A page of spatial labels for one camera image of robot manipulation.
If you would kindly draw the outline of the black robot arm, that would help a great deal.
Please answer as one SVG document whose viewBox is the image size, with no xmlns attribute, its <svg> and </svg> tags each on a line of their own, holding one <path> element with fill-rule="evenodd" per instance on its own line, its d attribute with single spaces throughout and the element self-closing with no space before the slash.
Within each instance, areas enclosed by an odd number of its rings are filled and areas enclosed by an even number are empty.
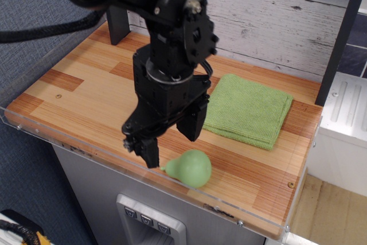
<svg viewBox="0 0 367 245">
<path fill-rule="evenodd" d="M 176 125 L 195 141 L 204 124 L 218 37 L 207 0 L 70 0 L 89 9 L 121 7 L 146 22 L 150 43 L 133 56 L 138 105 L 122 127 L 124 146 L 148 168 L 159 165 L 158 137 Z"/>
</svg>

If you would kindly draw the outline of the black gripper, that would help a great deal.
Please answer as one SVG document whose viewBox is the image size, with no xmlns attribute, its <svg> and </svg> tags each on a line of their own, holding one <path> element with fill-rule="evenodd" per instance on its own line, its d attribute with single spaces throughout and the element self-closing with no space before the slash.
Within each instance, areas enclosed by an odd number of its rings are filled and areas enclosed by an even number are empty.
<svg viewBox="0 0 367 245">
<path fill-rule="evenodd" d="M 149 169 L 159 167 L 156 137 L 172 125 L 189 141 L 199 136 L 206 118 L 212 68 L 201 62 L 205 75 L 190 74 L 173 81 L 162 74 L 150 58 L 150 47 L 144 46 L 133 55 L 133 76 L 138 105 L 122 127 L 124 146 L 135 151 Z"/>
</svg>

